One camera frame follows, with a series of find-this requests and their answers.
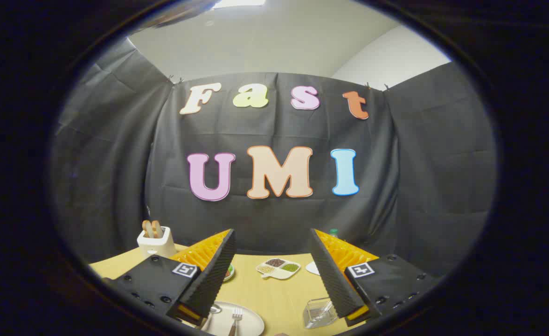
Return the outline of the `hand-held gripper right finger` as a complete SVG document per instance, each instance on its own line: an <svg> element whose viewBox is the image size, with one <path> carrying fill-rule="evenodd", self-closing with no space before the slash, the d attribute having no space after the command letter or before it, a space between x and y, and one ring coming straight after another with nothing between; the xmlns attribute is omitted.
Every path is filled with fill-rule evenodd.
<svg viewBox="0 0 549 336"><path fill-rule="evenodd" d="M317 229L311 230L310 253L338 317L349 327L401 311L439 283L395 254L377 257Z"/></svg>

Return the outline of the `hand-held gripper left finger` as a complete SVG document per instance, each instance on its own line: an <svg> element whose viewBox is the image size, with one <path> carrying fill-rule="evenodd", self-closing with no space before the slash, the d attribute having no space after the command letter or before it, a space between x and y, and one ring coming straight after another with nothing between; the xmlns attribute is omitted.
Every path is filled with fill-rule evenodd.
<svg viewBox="0 0 549 336"><path fill-rule="evenodd" d="M151 255L104 283L157 315L200 325L208 318L236 253L230 228L171 257Z"/></svg>

